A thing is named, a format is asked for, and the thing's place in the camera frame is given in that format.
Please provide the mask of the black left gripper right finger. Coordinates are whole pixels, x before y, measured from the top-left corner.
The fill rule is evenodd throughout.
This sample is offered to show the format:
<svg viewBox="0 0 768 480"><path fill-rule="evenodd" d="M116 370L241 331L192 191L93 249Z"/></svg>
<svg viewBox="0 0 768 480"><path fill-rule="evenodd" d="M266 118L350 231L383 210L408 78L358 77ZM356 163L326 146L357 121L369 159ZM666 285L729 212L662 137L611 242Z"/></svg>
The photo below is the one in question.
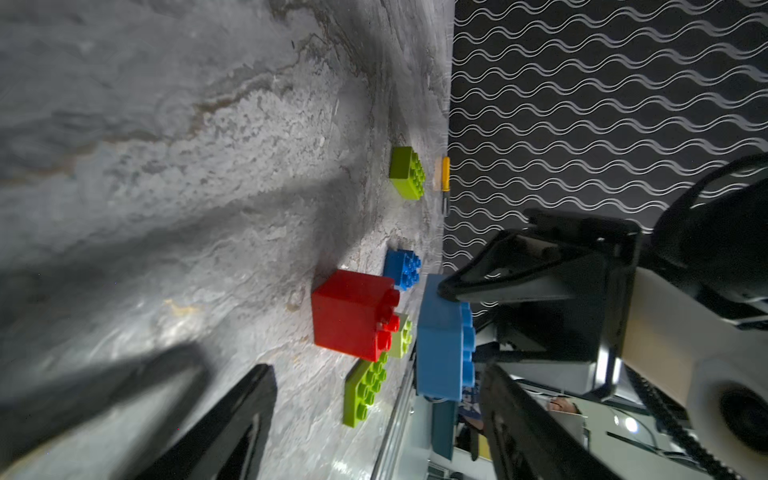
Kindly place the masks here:
<svg viewBox="0 0 768 480"><path fill-rule="evenodd" d="M507 372L487 363L479 393L498 479L616 479Z"/></svg>

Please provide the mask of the lime green square lego brick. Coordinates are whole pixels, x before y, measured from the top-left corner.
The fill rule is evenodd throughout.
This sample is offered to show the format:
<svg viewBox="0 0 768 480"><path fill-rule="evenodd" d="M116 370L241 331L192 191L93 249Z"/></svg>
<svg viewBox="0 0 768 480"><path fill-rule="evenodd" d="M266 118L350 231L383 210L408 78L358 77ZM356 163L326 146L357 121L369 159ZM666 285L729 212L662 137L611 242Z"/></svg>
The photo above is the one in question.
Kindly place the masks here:
<svg viewBox="0 0 768 480"><path fill-rule="evenodd" d="M419 156L412 147L393 148L389 179L405 200L417 201L423 197L426 175Z"/></svg>

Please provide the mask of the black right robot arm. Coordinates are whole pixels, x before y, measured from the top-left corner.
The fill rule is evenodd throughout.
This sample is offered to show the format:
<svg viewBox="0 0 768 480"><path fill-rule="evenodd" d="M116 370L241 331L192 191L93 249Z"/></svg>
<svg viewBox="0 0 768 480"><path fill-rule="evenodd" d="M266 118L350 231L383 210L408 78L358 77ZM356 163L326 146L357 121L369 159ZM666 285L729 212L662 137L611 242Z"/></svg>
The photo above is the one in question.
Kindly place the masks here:
<svg viewBox="0 0 768 480"><path fill-rule="evenodd" d="M442 280L448 301L494 302L534 350L480 362L591 364L586 394L612 396L634 370L677 402L693 392L767 393L767 183L704 202L717 180L765 167L732 161L687 189L650 235L628 220L531 209Z"/></svg>

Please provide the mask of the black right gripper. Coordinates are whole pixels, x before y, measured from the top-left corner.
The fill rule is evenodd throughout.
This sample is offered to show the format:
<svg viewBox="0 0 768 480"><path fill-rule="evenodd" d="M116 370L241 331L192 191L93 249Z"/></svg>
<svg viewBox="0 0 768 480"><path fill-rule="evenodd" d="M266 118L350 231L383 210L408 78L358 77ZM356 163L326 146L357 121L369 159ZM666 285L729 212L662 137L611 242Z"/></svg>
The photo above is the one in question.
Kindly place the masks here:
<svg viewBox="0 0 768 480"><path fill-rule="evenodd" d="M532 209L442 280L440 297L500 305L497 363L510 375L588 399L614 394L642 244L631 220Z"/></svg>

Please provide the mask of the lime green long lego brick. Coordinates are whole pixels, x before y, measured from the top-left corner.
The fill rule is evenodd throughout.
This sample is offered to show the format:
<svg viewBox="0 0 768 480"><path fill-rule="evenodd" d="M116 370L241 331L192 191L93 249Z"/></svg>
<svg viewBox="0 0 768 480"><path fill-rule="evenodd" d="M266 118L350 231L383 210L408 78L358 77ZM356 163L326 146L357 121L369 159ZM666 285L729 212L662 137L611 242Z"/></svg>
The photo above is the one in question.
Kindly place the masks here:
<svg viewBox="0 0 768 480"><path fill-rule="evenodd" d="M350 428L368 418L369 409L387 380L388 353L383 352L377 362L360 359L345 380L343 424Z"/></svg>

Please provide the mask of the light blue lego plate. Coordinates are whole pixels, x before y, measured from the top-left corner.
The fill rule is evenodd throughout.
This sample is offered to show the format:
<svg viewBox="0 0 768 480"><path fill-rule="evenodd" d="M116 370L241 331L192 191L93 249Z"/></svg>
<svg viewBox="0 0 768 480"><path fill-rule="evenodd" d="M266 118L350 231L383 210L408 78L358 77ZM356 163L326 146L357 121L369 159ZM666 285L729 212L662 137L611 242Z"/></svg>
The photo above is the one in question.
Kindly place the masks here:
<svg viewBox="0 0 768 480"><path fill-rule="evenodd" d="M475 382L476 331L470 305L438 294L445 277L426 276L417 322L416 389L436 400L458 402Z"/></svg>

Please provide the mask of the pale green small lego brick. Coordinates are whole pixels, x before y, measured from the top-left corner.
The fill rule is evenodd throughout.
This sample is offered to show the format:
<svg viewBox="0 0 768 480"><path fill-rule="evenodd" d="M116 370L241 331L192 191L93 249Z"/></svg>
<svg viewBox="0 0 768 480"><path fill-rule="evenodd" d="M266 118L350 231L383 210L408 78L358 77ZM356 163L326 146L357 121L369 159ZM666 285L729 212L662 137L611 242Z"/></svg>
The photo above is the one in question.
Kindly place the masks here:
<svg viewBox="0 0 768 480"><path fill-rule="evenodd" d="M389 355L393 358L402 359L408 353L413 341L413 323L405 313L398 313L397 316L400 319L400 327L397 332L392 334L392 344L389 350Z"/></svg>

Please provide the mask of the dark blue lego brick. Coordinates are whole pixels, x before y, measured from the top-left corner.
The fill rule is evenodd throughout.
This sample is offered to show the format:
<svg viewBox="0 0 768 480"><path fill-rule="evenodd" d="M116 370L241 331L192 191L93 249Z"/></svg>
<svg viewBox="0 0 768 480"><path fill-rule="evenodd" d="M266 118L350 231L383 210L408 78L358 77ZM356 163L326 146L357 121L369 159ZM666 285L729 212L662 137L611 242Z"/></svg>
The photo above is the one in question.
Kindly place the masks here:
<svg viewBox="0 0 768 480"><path fill-rule="evenodd" d="M383 276L394 281L401 291L407 291L419 282L421 258L411 250L388 250L384 262Z"/></svg>

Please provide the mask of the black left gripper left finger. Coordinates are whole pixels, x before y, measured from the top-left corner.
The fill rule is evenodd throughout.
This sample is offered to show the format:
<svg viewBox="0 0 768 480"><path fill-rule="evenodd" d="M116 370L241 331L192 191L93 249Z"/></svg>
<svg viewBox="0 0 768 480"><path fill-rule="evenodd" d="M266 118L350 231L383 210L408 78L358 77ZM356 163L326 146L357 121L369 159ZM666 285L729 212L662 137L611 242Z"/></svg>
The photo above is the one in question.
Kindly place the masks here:
<svg viewBox="0 0 768 480"><path fill-rule="evenodd" d="M256 479L276 404L274 368L254 366L139 479Z"/></svg>

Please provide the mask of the red lego brick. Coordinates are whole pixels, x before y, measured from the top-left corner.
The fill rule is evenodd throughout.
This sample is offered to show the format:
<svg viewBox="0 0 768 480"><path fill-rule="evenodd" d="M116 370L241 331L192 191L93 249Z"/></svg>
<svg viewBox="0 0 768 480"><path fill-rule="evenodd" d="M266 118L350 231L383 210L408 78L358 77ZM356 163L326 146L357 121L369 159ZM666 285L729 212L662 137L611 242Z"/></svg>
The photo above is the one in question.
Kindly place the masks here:
<svg viewBox="0 0 768 480"><path fill-rule="evenodd" d="M314 343L377 362L400 327L399 300L391 278L335 271L311 294Z"/></svg>

